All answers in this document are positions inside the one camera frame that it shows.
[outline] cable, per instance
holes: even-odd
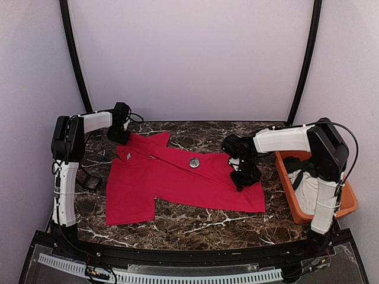
[[[59,171],[62,163],[63,163],[63,161],[60,161],[60,163],[58,163],[57,161],[53,162],[53,164],[52,164],[52,174],[53,174],[53,176],[55,176],[57,174],[57,172]]]
[[[319,257],[317,256],[317,257],[313,258],[312,260],[309,260],[307,263],[305,263],[304,265],[302,265],[301,268],[299,268],[299,269],[297,269],[297,270],[295,270],[295,271],[293,271],[293,272],[291,272],[291,273],[289,273],[289,274],[287,274],[287,275],[283,275],[282,277],[283,277],[283,278],[298,278],[298,277],[300,277],[300,276],[302,276],[302,275],[305,275],[305,274],[307,274],[307,273],[310,273],[310,272],[315,271],[315,270],[314,270],[315,267],[319,267],[318,269],[323,268],[323,267],[324,267],[323,265],[324,265],[324,262],[326,261],[326,259],[322,259],[322,260],[318,261],[317,264],[314,264],[314,265],[308,267],[308,269],[307,269],[306,271],[304,271],[303,273],[301,273],[301,274],[299,274],[299,275],[294,275],[294,274],[296,274],[297,272],[303,270],[305,267],[307,267],[308,265],[310,265],[312,262],[314,262],[314,261],[315,261],[316,259],[318,259],[318,258],[319,258]],[[329,254],[328,254],[328,258],[329,258],[329,264],[330,264],[330,263],[332,262],[332,259],[330,258],[330,255],[329,255]]]
[[[88,140],[91,138],[91,135],[92,135],[93,132],[90,132],[87,136],[87,139],[85,140],[84,142],[84,148],[87,146],[87,143],[88,143]]]
[[[313,124],[329,124],[329,125],[335,125],[335,126],[338,126],[338,127],[341,127],[343,129],[345,129],[350,135],[351,137],[353,137],[354,139],[354,142],[355,142],[355,147],[356,147],[356,152],[355,152],[355,158],[354,158],[354,161],[353,163],[351,164],[351,167],[350,167],[350,170],[349,172],[346,174],[345,178],[343,179],[342,183],[340,183],[341,186],[343,186],[346,182],[346,180],[348,179],[349,175],[351,174],[351,172],[353,171],[353,168],[356,164],[356,161],[358,160],[358,154],[359,154],[359,144],[358,144],[358,140],[356,139],[356,136],[354,135],[354,133],[348,129],[346,126],[340,124],[340,123],[336,123],[336,122],[327,122],[327,121],[317,121],[317,122],[314,122],[314,123],[308,123],[306,124],[306,126],[310,126],[310,125],[313,125]]]
[[[305,264],[302,264],[301,267],[300,267],[299,269],[297,269],[297,270],[295,270],[295,271],[293,271],[293,272],[291,272],[291,273],[289,273],[289,274],[283,276],[283,278],[285,278],[285,277],[286,277],[286,278],[294,278],[294,277],[301,276],[301,275],[297,275],[297,276],[292,276],[292,275],[293,275],[293,274],[296,274],[297,272],[299,272],[299,271],[301,271],[301,270],[303,270],[305,267],[307,267],[308,265],[310,265],[310,264],[311,264],[312,262],[314,262],[316,259],[318,259],[319,257],[321,257],[321,253],[323,253],[324,251],[325,251],[325,252],[327,253],[327,255],[328,255],[328,258],[329,258],[329,264],[330,264],[330,263],[332,262],[332,259],[330,258],[330,251],[329,251],[329,249],[327,248],[328,245],[329,245],[329,242],[330,242],[330,238],[331,238],[331,232],[328,231],[327,234],[325,235],[324,242],[323,242],[321,248],[319,248],[319,251],[316,253],[315,257],[314,257],[313,259],[307,261]],[[313,266],[310,266],[310,267],[309,267],[310,271],[308,271],[308,272],[312,272],[312,271],[314,271],[314,270],[312,270],[312,269],[313,269],[314,267],[320,265],[320,262],[322,262],[321,265],[323,265],[323,264],[324,264],[324,260],[325,260],[325,259],[319,261],[317,264],[315,264],[315,265],[313,265]]]
[[[103,266],[100,266],[100,265],[96,265],[94,266],[93,270],[94,271],[96,268],[102,268],[104,269],[105,271],[107,271],[109,274],[112,274],[113,277],[114,277],[114,284],[117,284],[117,277],[116,277],[116,274],[114,273],[113,269],[111,268],[111,266],[109,264],[106,264],[105,262],[103,262],[99,257],[97,256],[94,256],[93,254],[90,254],[88,252],[86,252],[85,250],[81,250],[79,249],[77,246],[73,245],[68,239],[67,237],[65,236],[65,234],[63,233],[63,230],[60,226],[60,221],[59,221],[59,200],[58,198],[56,198],[56,203],[57,203],[57,207],[56,207],[56,211],[57,211],[57,223],[58,223],[58,227],[59,227],[59,230],[60,230],[60,233],[62,234],[63,238],[66,240],[66,242],[75,250],[77,250],[78,252],[80,253],[83,253],[83,254],[86,254],[87,257],[93,257],[94,259],[96,259],[99,263],[103,263],[104,265]],[[94,280],[92,278],[92,276],[89,276],[89,278],[91,279],[92,283],[94,283]]]
[[[140,118],[141,120],[134,120],[134,119],[132,119],[131,118],[132,115],[134,115],[135,117]],[[130,118],[131,121],[133,121],[135,123],[144,123],[143,117],[141,115],[139,115],[139,114],[135,114],[135,113],[131,112],[130,115],[129,115],[129,118]]]

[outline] marble table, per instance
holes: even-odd
[[[130,124],[140,135],[171,134],[169,147],[197,153],[219,153],[225,136],[249,135],[254,130],[280,123],[264,122],[146,122]],[[80,240],[114,246],[157,250],[218,250],[267,246],[306,237],[308,225],[293,222],[278,173],[275,155],[258,165],[266,213],[248,214],[196,208],[156,199],[155,220],[122,226],[106,226],[107,180],[117,144],[106,130],[92,133],[82,161],[84,169],[103,179],[97,192],[76,186],[75,210]]]

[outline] red shirt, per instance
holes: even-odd
[[[170,134],[132,134],[112,164],[107,185],[107,225],[153,220],[154,198],[209,209],[265,212],[261,183],[238,192],[227,154],[198,154],[168,148]],[[200,165],[190,167],[197,158]]]

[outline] white backdrop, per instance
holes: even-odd
[[[313,63],[295,123],[322,116],[349,127],[359,159],[349,182],[358,209],[342,218],[351,228],[370,283],[379,283],[379,1],[325,0]],[[350,148],[354,142],[341,130]]]
[[[287,120],[313,1],[80,0],[70,11],[95,109],[147,120]]]
[[[53,209],[57,117],[83,112],[56,0],[0,0],[0,284]]]

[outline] orange plastic bin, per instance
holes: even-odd
[[[287,197],[288,204],[290,205],[290,210],[294,221],[296,224],[305,224],[310,222],[313,219],[313,215],[305,214],[298,202],[295,195],[294,188],[292,187],[290,178],[288,177],[288,173],[285,169],[283,160],[287,157],[297,157],[300,160],[308,160],[311,158],[311,154],[308,152],[302,151],[281,151],[275,153],[277,156],[277,169],[279,172],[280,180],[282,182],[285,196]],[[337,218],[346,216],[356,210],[358,207],[358,201],[355,197],[355,194],[349,184],[346,182],[345,186],[342,188],[342,199],[341,199],[341,208],[337,212]]]

